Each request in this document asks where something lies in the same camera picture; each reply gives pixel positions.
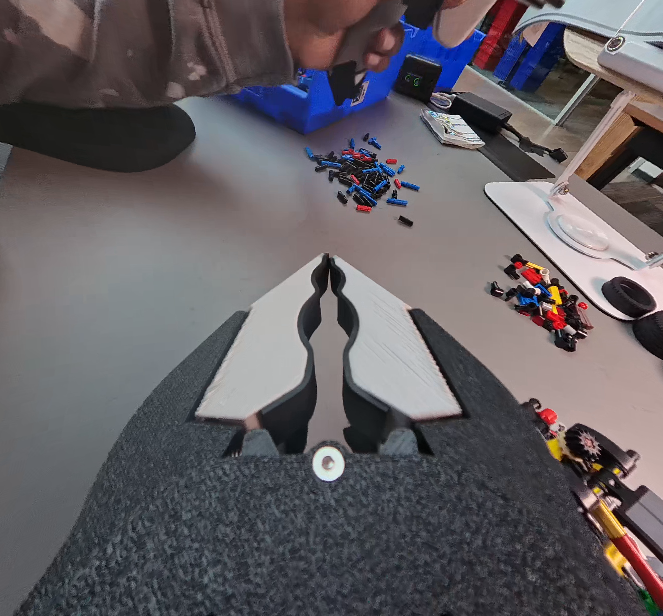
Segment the small black display device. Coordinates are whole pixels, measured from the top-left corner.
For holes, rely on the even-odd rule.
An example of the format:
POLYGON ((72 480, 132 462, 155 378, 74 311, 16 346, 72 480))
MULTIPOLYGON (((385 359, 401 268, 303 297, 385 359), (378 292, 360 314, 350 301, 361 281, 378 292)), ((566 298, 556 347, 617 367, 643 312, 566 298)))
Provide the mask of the small black display device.
POLYGON ((414 53, 405 56, 393 85, 402 96, 428 104, 442 73, 442 65, 414 53))

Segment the black power adapter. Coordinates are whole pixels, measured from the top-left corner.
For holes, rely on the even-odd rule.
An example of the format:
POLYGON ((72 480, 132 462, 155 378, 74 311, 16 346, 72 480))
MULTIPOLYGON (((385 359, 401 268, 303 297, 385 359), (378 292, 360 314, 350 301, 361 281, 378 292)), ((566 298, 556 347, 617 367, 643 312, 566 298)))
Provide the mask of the black power adapter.
POLYGON ((497 134, 509 125, 512 113, 472 92, 454 94, 449 111, 471 127, 497 134))

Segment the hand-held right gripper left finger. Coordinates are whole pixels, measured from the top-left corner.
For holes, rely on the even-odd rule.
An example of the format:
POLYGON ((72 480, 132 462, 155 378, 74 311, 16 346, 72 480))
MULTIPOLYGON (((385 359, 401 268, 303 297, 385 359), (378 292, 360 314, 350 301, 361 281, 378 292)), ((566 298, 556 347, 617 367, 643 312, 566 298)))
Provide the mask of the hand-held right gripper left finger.
POLYGON ((323 253, 250 306, 196 407, 196 421, 266 430, 277 446, 307 431, 317 402, 310 339, 328 281, 323 253))

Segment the wooden table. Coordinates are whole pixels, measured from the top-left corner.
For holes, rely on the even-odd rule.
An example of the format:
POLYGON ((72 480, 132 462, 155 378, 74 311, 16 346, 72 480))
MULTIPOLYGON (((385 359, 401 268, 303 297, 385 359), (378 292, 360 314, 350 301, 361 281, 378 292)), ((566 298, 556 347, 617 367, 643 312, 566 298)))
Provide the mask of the wooden table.
POLYGON ((627 143, 639 137, 644 128, 662 131, 662 91, 602 66, 599 56, 608 41, 595 33, 570 26, 564 32, 568 59, 595 78, 615 85, 620 93, 559 176, 556 186, 560 190, 567 187, 572 175, 597 183, 601 170, 616 165, 618 158, 625 153, 627 143))

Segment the blue crates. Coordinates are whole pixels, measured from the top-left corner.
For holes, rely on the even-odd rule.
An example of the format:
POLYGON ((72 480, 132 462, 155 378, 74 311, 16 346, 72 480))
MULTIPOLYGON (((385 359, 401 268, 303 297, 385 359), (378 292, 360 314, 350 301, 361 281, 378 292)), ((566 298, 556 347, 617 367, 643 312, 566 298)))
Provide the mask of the blue crates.
POLYGON ((562 24, 551 23, 534 46, 514 37, 494 69, 494 76, 507 88, 535 92, 564 55, 562 24))

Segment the grey desk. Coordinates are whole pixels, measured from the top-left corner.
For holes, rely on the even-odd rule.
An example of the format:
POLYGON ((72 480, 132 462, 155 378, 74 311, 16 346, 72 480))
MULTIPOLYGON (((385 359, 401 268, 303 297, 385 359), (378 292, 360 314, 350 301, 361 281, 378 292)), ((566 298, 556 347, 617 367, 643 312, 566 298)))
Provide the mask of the grey desk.
POLYGON ((640 452, 630 483, 662 495, 662 363, 592 308, 575 353, 485 290, 520 253, 550 265, 485 196, 509 178, 443 148, 419 105, 389 97, 301 136, 230 98, 181 103, 192 147, 143 173, 15 148, 1 176, 1 614, 12 615, 75 523, 145 398, 236 311, 322 252, 339 255, 476 355, 519 401, 640 452), (414 230, 393 218, 311 225, 303 140, 374 133, 405 163, 414 230))

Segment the toy brick car model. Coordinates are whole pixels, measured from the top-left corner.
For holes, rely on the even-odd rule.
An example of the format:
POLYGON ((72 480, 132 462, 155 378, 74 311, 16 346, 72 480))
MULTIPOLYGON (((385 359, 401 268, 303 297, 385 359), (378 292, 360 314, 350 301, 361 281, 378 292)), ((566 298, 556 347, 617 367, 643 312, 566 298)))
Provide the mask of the toy brick car model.
POLYGON ((537 399, 521 408, 566 472, 579 511, 603 544, 613 569, 640 596, 650 615, 662 614, 662 498, 625 484, 640 455, 582 423, 566 427, 537 399))

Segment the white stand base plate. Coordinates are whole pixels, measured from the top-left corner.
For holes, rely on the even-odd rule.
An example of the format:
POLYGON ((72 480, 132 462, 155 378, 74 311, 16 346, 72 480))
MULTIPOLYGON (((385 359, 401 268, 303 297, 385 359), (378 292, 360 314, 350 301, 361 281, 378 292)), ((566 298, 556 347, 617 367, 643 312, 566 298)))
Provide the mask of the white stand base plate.
POLYGON ((620 321, 631 321, 610 305, 601 285, 627 277, 642 285, 662 310, 662 250, 643 250, 627 238, 617 212, 598 206, 590 182, 572 175, 560 190, 553 183, 525 181, 488 183, 491 202, 599 310, 620 321))

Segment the red crates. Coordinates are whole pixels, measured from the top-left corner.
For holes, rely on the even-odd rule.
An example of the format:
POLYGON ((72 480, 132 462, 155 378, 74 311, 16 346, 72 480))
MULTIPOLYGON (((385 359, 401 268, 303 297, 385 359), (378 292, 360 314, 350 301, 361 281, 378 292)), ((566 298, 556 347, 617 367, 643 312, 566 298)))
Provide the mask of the red crates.
POLYGON ((485 38, 472 64, 484 71, 494 71, 512 40, 513 32, 527 6, 518 0, 497 0, 486 14, 479 30, 485 38))

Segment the black desk strip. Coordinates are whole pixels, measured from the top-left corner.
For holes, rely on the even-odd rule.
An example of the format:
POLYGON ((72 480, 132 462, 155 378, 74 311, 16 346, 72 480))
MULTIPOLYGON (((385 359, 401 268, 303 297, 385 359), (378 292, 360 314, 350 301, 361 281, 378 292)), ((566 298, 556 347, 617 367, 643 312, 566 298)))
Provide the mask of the black desk strip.
POLYGON ((555 175, 539 161, 531 158, 501 133, 491 133, 479 128, 476 134, 484 146, 478 151, 512 181, 552 180, 555 175))

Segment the blue plastic bin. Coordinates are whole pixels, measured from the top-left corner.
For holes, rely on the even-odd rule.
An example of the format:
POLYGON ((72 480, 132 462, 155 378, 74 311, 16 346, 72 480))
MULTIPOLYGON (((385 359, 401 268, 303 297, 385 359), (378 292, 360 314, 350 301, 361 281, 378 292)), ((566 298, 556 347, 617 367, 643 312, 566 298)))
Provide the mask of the blue plastic bin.
POLYGON ((381 74, 367 74, 357 96, 341 106, 334 102, 327 73, 312 69, 299 71, 299 85, 249 87, 231 98, 300 134, 309 134, 387 98, 409 53, 439 62, 442 73, 435 90, 452 89, 485 38, 483 32, 474 30, 461 45, 444 48, 434 39, 431 27, 418 29, 407 24, 404 18, 401 24, 404 28, 402 48, 391 59, 388 69, 381 74))

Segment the black toy tyre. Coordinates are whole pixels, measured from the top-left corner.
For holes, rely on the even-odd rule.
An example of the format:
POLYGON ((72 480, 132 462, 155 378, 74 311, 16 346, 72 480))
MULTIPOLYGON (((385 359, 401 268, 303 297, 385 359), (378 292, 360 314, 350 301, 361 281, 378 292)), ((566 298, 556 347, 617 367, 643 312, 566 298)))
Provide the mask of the black toy tyre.
POLYGON ((654 297, 642 285, 627 277, 617 276, 605 281, 601 292, 610 305, 631 319, 647 316, 657 307, 654 297))
POLYGON ((662 311, 634 320, 632 330, 637 342, 647 352, 662 361, 662 311))

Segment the pile of mixed toy bricks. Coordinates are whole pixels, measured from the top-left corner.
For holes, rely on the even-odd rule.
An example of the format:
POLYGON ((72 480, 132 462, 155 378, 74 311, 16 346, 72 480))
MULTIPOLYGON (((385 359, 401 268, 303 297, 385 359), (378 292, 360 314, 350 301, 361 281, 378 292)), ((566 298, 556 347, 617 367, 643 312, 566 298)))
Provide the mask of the pile of mixed toy bricks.
POLYGON ((489 294, 545 330, 555 347, 575 353, 578 344, 594 329, 587 313, 588 304, 570 293, 547 267, 527 260, 522 254, 512 255, 502 273, 508 279, 507 286, 489 281, 489 294))

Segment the pile of coloured pins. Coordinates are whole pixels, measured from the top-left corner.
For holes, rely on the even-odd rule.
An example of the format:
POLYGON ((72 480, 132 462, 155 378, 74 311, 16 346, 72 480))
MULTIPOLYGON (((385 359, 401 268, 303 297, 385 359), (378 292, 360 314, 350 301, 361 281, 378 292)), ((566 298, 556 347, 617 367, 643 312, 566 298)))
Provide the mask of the pile of coloured pins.
POLYGON ((409 194, 422 188, 405 179, 405 163, 383 147, 370 131, 351 131, 331 142, 305 139, 297 146, 318 194, 308 214, 311 225, 334 229, 351 217, 393 218, 398 226, 414 230, 409 194))

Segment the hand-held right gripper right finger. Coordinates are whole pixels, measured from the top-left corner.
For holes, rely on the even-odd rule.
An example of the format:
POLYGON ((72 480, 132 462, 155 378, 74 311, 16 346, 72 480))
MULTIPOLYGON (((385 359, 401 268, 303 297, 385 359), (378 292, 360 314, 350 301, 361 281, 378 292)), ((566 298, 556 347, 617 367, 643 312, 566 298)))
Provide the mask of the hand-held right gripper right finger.
POLYGON ((351 428, 383 444, 393 429, 461 417, 411 306, 339 256, 330 259, 330 284, 347 335, 343 403, 351 428))

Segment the folded paper booklet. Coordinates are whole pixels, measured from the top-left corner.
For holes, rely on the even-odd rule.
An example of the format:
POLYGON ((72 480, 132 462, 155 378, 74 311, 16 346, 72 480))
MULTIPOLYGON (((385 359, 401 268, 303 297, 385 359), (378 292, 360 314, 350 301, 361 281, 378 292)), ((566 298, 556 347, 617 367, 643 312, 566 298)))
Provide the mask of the folded paper booklet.
POLYGON ((477 150, 485 146, 477 133, 459 115, 438 113, 429 108, 420 111, 420 119, 444 146, 477 150))

